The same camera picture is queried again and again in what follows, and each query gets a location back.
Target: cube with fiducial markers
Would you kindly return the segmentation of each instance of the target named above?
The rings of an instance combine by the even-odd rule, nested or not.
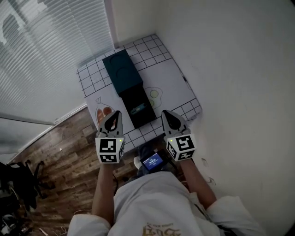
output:
[[[193,134],[167,138],[166,143],[166,149],[175,161],[192,158],[196,150],[195,136]]]
[[[96,152],[100,163],[119,163],[123,149],[124,138],[96,138]]]

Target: white t-shirt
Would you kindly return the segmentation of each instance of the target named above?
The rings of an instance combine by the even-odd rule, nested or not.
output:
[[[145,175],[118,189],[113,227],[98,216],[75,215],[68,236],[223,235],[216,224],[233,229],[237,235],[265,235],[238,197],[213,203],[206,212],[212,222],[194,205],[197,203],[196,194],[190,194],[170,172]]]

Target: display screen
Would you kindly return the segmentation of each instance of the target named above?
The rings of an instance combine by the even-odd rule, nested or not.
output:
[[[151,169],[153,169],[154,167],[156,167],[158,164],[162,163],[163,160],[162,158],[159,156],[159,154],[155,153],[154,155],[152,155],[151,157],[149,157],[148,159],[146,159],[143,164],[146,166],[146,168],[150,171]]]

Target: shoe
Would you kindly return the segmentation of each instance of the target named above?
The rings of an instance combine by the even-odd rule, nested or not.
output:
[[[142,166],[142,163],[140,162],[139,156],[135,157],[133,159],[134,165],[137,169],[139,169]]]

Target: shirt sleeve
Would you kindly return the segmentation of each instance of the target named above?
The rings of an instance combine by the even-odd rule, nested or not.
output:
[[[239,197],[222,197],[207,209],[207,213],[216,225],[231,229],[237,235],[266,236]]]
[[[74,215],[68,236],[107,236],[111,226],[102,217],[95,215]]]

